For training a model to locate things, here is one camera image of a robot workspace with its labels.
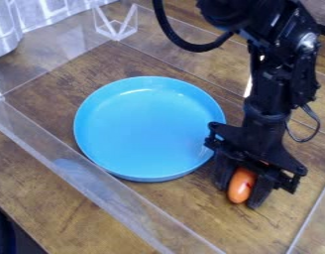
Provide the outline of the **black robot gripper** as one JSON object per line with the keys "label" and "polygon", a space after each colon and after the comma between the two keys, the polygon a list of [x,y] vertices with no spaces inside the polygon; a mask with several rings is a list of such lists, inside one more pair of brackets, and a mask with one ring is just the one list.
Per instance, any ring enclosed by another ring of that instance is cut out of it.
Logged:
{"label": "black robot gripper", "polygon": [[257,174],[246,206],[257,209],[274,189],[294,193],[300,179],[306,175],[305,166],[282,146],[285,114],[246,113],[241,127],[220,122],[208,125],[205,146],[214,153],[214,184],[220,191],[229,189],[236,167]]}

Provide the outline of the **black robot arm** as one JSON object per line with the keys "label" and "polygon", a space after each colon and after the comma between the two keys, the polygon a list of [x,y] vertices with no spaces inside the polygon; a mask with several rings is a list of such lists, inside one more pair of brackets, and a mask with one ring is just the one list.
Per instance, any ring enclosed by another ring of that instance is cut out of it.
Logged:
{"label": "black robot arm", "polygon": [[246,39],[252,88],[240,127],[209,124],[205,146],[216,153],[216,185],[226,191],[238,168],[256,173],[246,206],[258,208],[272,191],[294,192],[306,167],[282,147],[288,120],[309,107],[320,84],[316,58],[320,25],[298,0],[198,0],[205,20]]}

